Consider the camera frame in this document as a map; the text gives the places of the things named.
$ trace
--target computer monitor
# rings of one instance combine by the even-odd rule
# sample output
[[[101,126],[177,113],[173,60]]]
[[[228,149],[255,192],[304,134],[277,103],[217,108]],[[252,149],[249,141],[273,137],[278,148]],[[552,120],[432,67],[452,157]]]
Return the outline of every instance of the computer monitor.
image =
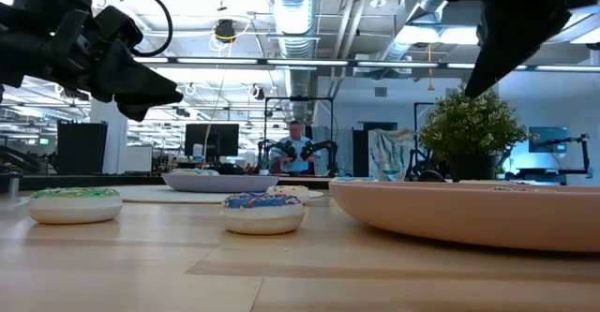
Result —
[[[186,126],[185,154],[193,156],[194,143],[204,145],[206,124],[190,124]],[[238,124],[213,124],[210,126],[206,154],[208,156],[237,156],[240,126]]]
[[[530,127],[530,153],[566,153],[566,142],[548,144],[548,142],[568,138],[566,127]]]

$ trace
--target potted plant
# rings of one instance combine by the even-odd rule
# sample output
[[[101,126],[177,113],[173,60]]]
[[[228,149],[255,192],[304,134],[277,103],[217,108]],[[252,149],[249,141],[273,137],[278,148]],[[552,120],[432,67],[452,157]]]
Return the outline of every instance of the potted plant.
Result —
[[[259,158],[259,175],[266,176],[269,174],[269,159],[268,157]]]
[[[453,180],[491,180],[503,153],[527,139],[515,110],[494,91],[476,99],[457,93],[438,99],[418,136],[422,144],[450,162]]]

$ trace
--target pink plate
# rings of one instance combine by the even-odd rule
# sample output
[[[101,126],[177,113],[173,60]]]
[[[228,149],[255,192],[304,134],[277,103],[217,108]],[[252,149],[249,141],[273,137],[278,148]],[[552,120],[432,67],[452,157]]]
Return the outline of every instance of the pink plate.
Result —
[[[380,229],[474,245],[600,252],[597,187],[332,182],[329,189],[348,215]]]
[[[276,185],[279,181],[276,176],[250,175],[163,174],[162,179],[175,190],[207,193],[262,192],[266,191],[269,186]]]

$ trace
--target wooden table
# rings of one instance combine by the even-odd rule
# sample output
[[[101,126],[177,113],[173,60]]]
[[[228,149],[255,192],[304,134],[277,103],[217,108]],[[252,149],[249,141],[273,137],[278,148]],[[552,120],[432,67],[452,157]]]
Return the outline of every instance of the wooden table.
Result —
[[[400,236],[329,198],[279,236],[229,233],[219,210],[127,203],[114,221],[44,226],[0,200],[0,311],[600,311],[598,255]]]

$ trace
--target ductwork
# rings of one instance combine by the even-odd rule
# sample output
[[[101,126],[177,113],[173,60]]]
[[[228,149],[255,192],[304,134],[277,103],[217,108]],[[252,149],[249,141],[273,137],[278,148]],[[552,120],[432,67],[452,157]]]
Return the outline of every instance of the ductwork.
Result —
[[[401,21],[402,27],[406,22],[414,21],[427,14],[435,13],[440,7],[445,4],[444,0],[417,0],[415,6],[405,15],[404,21]],[[402,29],[400,29],[392,42],[388,45],[385,52],[379,56],[379,60],[383,61],[399,61],[408,52],[412,43],[403,41]]]
[[[316,0],[273,0],[273,17],[277,32],[283,35],[312,34],[315,28]],[[306,59],[315,54],[315,41],[302,38],[280,38],[279,48],[284,58]],[[315,97],[317,72],[313,70],[288,69],[285,71],[288,96]],[[314,101],[292,102],[292,117],[310,122]]]

